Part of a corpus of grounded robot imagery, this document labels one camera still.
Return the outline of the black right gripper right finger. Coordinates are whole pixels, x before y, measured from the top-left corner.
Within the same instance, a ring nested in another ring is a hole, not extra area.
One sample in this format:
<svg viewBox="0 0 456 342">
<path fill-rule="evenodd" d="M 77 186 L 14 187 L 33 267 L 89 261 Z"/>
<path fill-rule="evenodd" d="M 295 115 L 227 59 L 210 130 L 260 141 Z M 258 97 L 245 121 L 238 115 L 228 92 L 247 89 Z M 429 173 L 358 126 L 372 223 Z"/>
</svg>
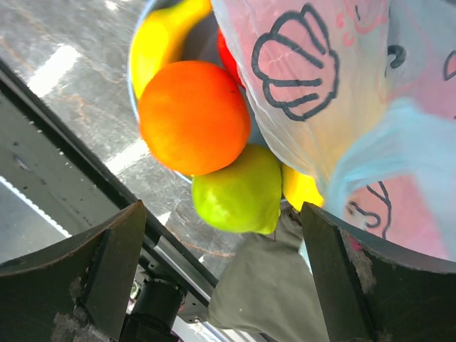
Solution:
<svg viewBox="0 0 456 342">
<path fill-rule="evenodd" d="M 454 341 L 455 263 L 301 209 L 308 263 L 330 341 Z"/>
</svg>

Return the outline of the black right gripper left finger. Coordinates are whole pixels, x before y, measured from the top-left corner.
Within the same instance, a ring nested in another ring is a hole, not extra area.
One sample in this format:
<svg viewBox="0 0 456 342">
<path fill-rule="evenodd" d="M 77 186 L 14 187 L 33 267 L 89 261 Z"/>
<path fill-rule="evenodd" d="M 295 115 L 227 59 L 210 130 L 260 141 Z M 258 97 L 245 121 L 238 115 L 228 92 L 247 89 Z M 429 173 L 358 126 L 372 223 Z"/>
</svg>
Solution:
<svg viewBox="0 0 456 342">
<path fill-rule="evenodd" d="M 1 264 L 2 341 L 118 341 L 142 248 L 146 209 Z"/>
</svg>

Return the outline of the yellow fake mango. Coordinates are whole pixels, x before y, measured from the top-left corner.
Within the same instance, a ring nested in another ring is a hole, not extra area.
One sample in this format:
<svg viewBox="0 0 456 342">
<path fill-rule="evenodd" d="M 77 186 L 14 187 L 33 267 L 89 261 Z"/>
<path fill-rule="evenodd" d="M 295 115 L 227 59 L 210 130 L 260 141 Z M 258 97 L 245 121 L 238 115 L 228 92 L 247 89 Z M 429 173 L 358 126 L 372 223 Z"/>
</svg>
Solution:
<svg viewBox="0 0 456 342">
<path fill-rule="evenodd" d="M 301 174 L 286 164 L 281 165 L 282 192 L 288 203 L 300 211 L 303 203 L 308 202 L 322 207 L 324 199 L 320 195 L 315 179 Z"/>
</svg>

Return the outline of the green fake pear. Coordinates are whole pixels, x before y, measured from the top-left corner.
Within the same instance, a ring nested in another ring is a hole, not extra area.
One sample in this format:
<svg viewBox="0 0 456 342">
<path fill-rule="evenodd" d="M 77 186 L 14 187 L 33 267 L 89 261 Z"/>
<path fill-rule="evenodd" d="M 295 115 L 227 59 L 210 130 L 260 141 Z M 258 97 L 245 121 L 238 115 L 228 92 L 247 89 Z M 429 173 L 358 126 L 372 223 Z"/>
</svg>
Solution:
<svg viewBox="0 0 456 342">
<path fill-rule="evenodd" d="M 196 213 L 208 225 L 237 234 L 271 234 L 281 214 L 281 166 L 261 145 L 248 144 L 229 166 L 192 180 Z"/>
</svg>

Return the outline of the translucent light blue plastic bag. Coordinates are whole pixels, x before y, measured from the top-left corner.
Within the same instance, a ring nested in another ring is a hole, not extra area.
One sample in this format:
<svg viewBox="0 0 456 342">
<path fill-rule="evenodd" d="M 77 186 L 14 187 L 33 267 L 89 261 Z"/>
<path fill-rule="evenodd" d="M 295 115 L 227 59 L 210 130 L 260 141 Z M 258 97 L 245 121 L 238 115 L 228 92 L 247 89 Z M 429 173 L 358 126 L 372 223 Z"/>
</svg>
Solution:
<svg viewBox="0 0 456 342">
<path fill-rule="evenodd" d="M 272 152 L 324 207 L 455 260 L 455 3 L 214 1 Z"/>
</svg>

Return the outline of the fake orange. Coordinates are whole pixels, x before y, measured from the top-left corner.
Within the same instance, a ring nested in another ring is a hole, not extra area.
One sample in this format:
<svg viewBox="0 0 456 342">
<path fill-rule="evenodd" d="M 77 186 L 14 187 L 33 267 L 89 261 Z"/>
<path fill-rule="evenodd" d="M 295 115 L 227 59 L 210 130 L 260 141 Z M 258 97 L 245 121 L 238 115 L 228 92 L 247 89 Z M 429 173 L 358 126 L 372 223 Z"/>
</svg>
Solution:
<svg viewBox="0 0 456 342">
<path fill-rule="evenodd" d="M 247 144 L 251 120 L 233 77 L 206 61 L 160 70 L 138 103 L 139 129 L 151 155 L 185 175 L 230 165 Z"/>
</svg>

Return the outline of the yellow fake banana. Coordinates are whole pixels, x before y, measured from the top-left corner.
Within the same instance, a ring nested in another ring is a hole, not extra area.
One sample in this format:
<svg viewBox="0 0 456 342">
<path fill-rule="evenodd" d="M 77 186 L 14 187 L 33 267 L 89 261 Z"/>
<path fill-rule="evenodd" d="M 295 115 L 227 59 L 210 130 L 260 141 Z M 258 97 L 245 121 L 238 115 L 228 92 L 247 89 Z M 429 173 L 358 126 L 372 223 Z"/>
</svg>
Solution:
<svg viewBox="0 0 456 342">
<path fill-rule="evenodd" d="M 161 7 L 149 1 L 140 15 L 129 55 L 129 75 L 136 98 L 165 65 L 178 61 L 190 31 L 212 11 L 207 0 L 186 0 Z"/>
</svg>

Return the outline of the red fake apple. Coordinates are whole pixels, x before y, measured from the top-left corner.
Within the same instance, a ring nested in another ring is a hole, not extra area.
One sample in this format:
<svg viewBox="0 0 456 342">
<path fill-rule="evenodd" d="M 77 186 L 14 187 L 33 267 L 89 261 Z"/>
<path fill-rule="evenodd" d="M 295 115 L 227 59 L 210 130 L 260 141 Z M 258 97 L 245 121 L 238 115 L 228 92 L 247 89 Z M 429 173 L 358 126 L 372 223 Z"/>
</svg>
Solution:
<svg viewBox="0 0 456 342">
<path fill-rule="evenodd" d="M 242 81 L 238 75 L 237 64 L 227 48 L 226 41 L 220 29 L 217 30 L 217 50 L 219 52 L 219 57 L 224 68 L 229 72 L 233 77 L 236 83 L 244 88 Z"/>
</svg>

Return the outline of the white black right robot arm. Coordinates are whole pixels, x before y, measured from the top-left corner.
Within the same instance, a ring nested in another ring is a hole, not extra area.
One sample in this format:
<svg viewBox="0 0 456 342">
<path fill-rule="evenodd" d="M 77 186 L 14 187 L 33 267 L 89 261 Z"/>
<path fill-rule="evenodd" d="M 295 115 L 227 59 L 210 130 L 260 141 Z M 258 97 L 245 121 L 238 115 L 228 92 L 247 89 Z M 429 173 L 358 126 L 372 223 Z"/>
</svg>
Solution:
<svg viewBox="0 0 456 342">
<path fill-rule="evenodd" d="M 3 341 L 171 341 L 185 300 L 168 276 L 130 290 L 141 202 L 101 225 L 1 265 Z M 331 341 L 453 341 L 455 264 L 355 228 L 313 204 L 304 241 Z"/>
</svg>

